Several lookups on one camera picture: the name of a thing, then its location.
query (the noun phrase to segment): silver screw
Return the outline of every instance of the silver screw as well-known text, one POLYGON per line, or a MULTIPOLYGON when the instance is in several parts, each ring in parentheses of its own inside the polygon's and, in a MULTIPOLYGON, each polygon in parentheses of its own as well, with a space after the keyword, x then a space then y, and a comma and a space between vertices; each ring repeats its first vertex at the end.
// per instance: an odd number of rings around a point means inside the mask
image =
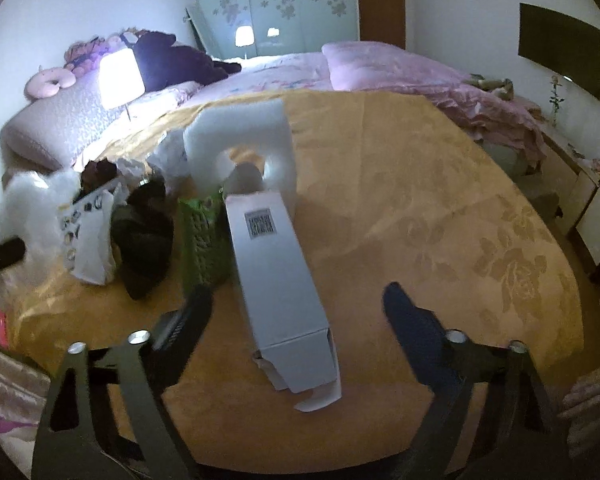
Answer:
POLYGON ((516 354, 526 354, 529 352, 529 348, 522 341, 517 340, 509 343, 509 350, 515 352, 516 354))
POLYGON ((141 345, 142 343, 149 341, 150 337, 151 334, 149 334, 147 330, 138 330, 137 332, 133 332, 126 340, 132 345, 141 345))
POLYGON ((460 330, 447 330, 445 336, 448 341, 457 344, 466 343, 468 339, 466 334, 460 330))
POLYGON ((69 349, 67 350, 67 352, 69 352, 69 354, 80 354, 82 352, 84 352, 84 349, 87 348, 87 345, 85 345, 85 343, 82 342, 77 342, 72 344, 71 346, 69 346, 69 349))

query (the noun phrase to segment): green package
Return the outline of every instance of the green package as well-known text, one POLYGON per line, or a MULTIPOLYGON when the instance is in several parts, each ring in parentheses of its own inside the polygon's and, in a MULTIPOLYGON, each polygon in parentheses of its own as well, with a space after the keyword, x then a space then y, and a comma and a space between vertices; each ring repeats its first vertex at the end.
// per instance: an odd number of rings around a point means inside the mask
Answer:
POLYGON ((233 249, 222 190, 199 200, 180 200, 182 287, 188 295, 197 285, 215 288, 229 277, 233 249))

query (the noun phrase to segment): wooden door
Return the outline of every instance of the wooden door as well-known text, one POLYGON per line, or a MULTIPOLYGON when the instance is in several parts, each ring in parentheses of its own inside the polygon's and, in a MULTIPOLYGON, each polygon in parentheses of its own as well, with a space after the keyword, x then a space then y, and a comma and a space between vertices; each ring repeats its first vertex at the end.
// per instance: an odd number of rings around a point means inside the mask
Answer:
POLYGON ((406 46, 404 0, 359 0, 360 40, 406 46))

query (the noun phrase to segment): black tv screen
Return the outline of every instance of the black tv screen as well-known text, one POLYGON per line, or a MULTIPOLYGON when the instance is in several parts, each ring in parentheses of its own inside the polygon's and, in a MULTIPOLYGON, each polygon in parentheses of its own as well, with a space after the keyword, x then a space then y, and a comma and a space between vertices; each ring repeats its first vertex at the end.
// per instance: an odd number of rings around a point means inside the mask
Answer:
POLYGON ((567 76, 600 100, 600 29, 593 25, 520 4, 518 54, 567 76))

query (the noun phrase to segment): lit lamp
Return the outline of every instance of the lit lamp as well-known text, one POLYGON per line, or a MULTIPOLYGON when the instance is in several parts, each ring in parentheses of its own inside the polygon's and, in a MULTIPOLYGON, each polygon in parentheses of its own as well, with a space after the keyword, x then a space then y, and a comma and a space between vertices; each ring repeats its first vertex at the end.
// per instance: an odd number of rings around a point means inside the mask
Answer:
MULTIPOLYGON (((256 42, 251 25, 242 25, 235 29, 235 46, 250 46, 256 42)), ((247 59, 247 51, 244 51, 244 59, 247 59)))
POLYGON ((144 94, 144 82, 134 51, 124 48, 103 57, 100 61, 98 86, 102 107, 113 110, 124 106, 130 121, 131 115, 126 105, 144 94))

